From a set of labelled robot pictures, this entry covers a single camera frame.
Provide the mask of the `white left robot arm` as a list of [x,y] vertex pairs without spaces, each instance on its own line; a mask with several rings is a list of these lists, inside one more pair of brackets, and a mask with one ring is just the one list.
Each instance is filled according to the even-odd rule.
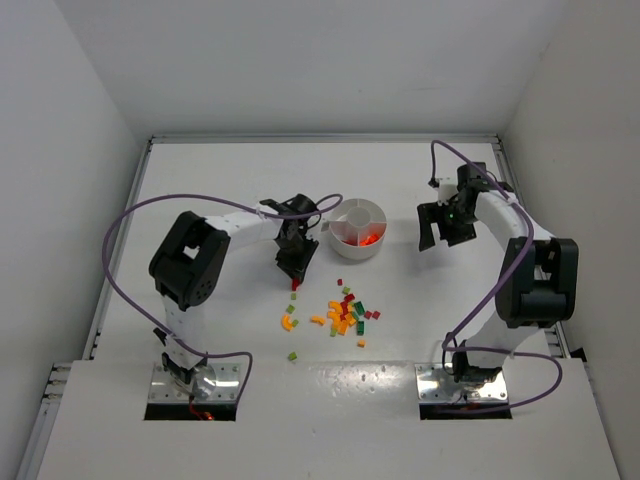
[[254,210],[222,216],[181,213],[154,254],[149,273],[160,294],[169,334],[159,337],[165,346],[162,365],[179,384],[189,388],[204,381],[210,369],[198,353],[204,313],[201,305],[212,295],[226,256],[262,241],[278,247],[276,266],[294,287],[305,278],[319,242],[308,237],[308,219],[317,204],[303,194],[282,203],[266,199]]

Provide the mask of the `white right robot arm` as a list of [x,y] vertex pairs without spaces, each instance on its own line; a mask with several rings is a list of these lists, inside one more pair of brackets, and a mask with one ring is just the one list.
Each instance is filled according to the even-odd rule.
[[496,285],[472,310],[478,314],[492,303],[490,318],[473,336],[458,341],[462,329],[456,327],[443,342],[454,381],[485,383],[536,330],[573,315],[579,248],[536,223],[507,183],[489,178],[483,162],[459,167],[454,179],[432,177],[429,184],[438,199],[417,208],[419,250],[437,241],[450,247],[469,242],[481,223],[504,252]]

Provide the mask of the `orange legos in container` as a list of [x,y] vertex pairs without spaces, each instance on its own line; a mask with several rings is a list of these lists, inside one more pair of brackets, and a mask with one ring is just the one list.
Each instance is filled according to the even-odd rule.
[[375,243],[377,243],[380,240],[380,236],[377,234],[372,234],[367,236],[364,240],[361,240],[358,243],[359,247],[365,247],[365,246],[370,246],[373,245]]

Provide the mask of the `yellow curved lego piece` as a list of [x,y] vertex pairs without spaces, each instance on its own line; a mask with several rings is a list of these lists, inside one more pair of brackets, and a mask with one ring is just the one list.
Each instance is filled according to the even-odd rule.
[[282,317],[281,325],[287,331],[291,331],[294,328],[293,323],[292,323],[291,318],[290,318],[289,315],[284,315]]

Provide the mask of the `white divided round container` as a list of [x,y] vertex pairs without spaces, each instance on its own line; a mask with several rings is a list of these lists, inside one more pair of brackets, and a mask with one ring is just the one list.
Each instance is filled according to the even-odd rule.
[[[328,241],[341,257],[351,261],[364,261],[376,255],[383,244],[387,218],[376,203],[352,198],[342,201],[329,216]],[[367,236],[377,234],[380,240],[370,246],[359,247]]]

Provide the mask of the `yellow long lego brick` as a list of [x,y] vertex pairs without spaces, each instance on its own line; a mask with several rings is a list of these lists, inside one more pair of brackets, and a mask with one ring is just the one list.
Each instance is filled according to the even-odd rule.
[[349,329],[349,324],[346,321],[343,321],[340,323],[340,326],[338,328],[338,333],[340,335],[345,335],[348,329]]

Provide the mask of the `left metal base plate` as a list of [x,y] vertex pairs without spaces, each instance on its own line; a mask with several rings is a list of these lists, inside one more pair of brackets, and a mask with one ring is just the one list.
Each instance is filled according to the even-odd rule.
[[189,383],[177,380],[161,365],[155,365],[148,391],[150,404],[232,404],[241,386],[241,366],[237,363],[212,362],[195,369]]

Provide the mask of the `metal base plate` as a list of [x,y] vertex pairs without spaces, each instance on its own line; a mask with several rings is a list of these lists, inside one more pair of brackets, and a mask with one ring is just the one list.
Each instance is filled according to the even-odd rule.
[[155,365],[148,391],[150,404],[232,404],[241,386],[241,366],[237,363],[212,362],[195,369],[189,383],[177,380],[161,365]]
[[483,382],[456,382],[438,363],[416,363],[418,399],[426,405],[470,403],[505,404],[509,402],[504,374]]

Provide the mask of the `aluminium frame rail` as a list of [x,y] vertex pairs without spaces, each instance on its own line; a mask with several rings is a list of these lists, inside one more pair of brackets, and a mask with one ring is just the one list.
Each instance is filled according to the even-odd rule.
[[[499,135],[495,135],[492,148],[500,179],[507,182],[513,188],[519,203],[522,207],[525,207],[526,203],[520,191],[519,181],[509,163],[504,142]],[[552,327],[546,328],[544,332],[550,354],[556,358],[569,358],[568,343],[563,330],[563,324],[556,323]]]

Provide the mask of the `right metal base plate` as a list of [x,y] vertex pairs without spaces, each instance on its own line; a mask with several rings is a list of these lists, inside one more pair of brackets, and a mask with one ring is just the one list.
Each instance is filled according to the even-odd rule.
[[509,402],[504,374],[483,382],[456,382],[438,363],[416,363],[418,399],[426,405],[470,403],[505,404]]

